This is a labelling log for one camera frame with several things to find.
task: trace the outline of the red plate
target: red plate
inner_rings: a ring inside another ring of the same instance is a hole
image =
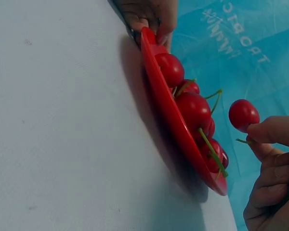
[[[218,179],[215,179],[217,174],[209,172],[155,60],[156,54],[167,53],[167,50],[164,46],[157,45],[155,34],[147,27],[142,29],[141,52],[154,99],[157,101],[157,105],[184,155],[211,189],[222,196],[227,195],[226,179],[222,174],[219,175]]]

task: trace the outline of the blue cloth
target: blue cloth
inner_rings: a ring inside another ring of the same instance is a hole
[[[222,88],[214,112],[215,139],[229,155],[229,198],[239,231],[260,163],[236,131],[228,110],[247,99],[261,119],[289,115],[289,0],[180,0],[172,53],[203,96]],[[213,105],[216,99],[210,99]]]

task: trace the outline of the red cherry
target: red cherry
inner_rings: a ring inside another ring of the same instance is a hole
[[[175,101],[193,138],[203,139],[198,129],[202,128],[207,134],[211,122],[211,110],[206,99],[201,95],[186,92],[180,94]]]
[[[223,167],[226,169],[229,165],[229,158],[224,149],[222,149],[222,155],[223,155],[223,161],[222,161]]]
[[[213,135],[214,135],[214,132],[215,132],[215,123],[214,123],[213,118],[211,118],[211,122],[210,122],[210,125],[209,125],[209,132],[208,132],[207,137],[208,138],[212,138]]]
[[[222,158],[223,158],[222,150],[223,149],[221,148],[221,146],[219,145],[219,143],[216,140],[214,140],[214,139],[208,139],[208,140],[209,140],[210,144],[212,145],[218,158],[220,159],[220,161],[222,161]],[[199,151],[200,151],[204,161],[206,162],[209,171],[212,173],[218,173],[220,169],[219,169],[216,161],[212,157],[211,150],[210,150],[209,146],[206,143],[203,143],[203,145],[200,146]]]
[[[182,87],[184,87],[183,92],[189,92],[189,93],[195,93],[200,94],[200,88],[197,83],[191,82],[187,87],[185,87],[185,84],[187,84],[190,80],[184,79],[183,82],[178,86],[177,91],[179,91]]]
[[[178,86],[184,79],[184,68],[173,54],[160,53],[155,56],[169,88]]]
[[[247,100],[235,101],[229,109],[229,120],[233,127],[247,133],[250,124],[258,124],[260,116],[257,109]]]

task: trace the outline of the white surface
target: white surface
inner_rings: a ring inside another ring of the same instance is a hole
[[[236,230],[171,177],[126,36],[106,0],[0,0],[0,231]]]

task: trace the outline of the green stem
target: green stem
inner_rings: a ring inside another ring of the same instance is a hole
[[[202,128],[199,128],[198,131],[199,131],[200,135],[202,136],[202,138],[204,139],[204,141],[207,144],[207,146],[209,147],[209,149],[211,151],[212,158],[216,161],[219,169],[221,170],[221,172],[223,174],[223,177],[226,178],[228,176],[228,173],[225,171],[225,168],[223,167],[223,164],[222,164],[221,160],[218,158],[218,156],[217,156],[215,150],[213,149],[212,145],[210,144],[208,138],[204,134]]]
[[[221,170],[218,171],[218,174],[217,174],[217,176],[215,177],[215,180],[217,180],[217,179],[220,177],[220,174],[221,174]]]
[[[241,143],[253,144],[252,141],[244,141],[244,140],[241,140],[241,139],[236,139],[236,141],[239,141]]]
[[[174,89],[172,89],[172,96],[174,97],[176,91],[177,91],[178,87],[176,86]]]
[[[218,90],[217,92],[215,92],[214,94],[209,95],[208,97],[205,97],[205,99],[208,100],[208,99],[214,97],[215,95],[220,94],[222,91],[223,91],[222,89],[219,89],[219,90]]]
[[[189,86],[191,85],[192,83],[194,83],[196,81],[196,79],[192,79],[192,80],[189,80],[187,81],[178,91],[178,93],[175,95],[175,98],[178,97],[179,95],[182,94],[182,92]]]
[[[215,102],[215,104],[214,104],[212,110],[211,110],[211,115],[212,115],[213,112],[215,111],[216,106],[217,106],[218,102],[219,102],[220,99],[221,99],[221,95],[222,95],[223,90],[222,90],[222,89],[219,89],[217,92],[218,92],[218,97],[217,97],[217,100],[216,100],[216,102]]]

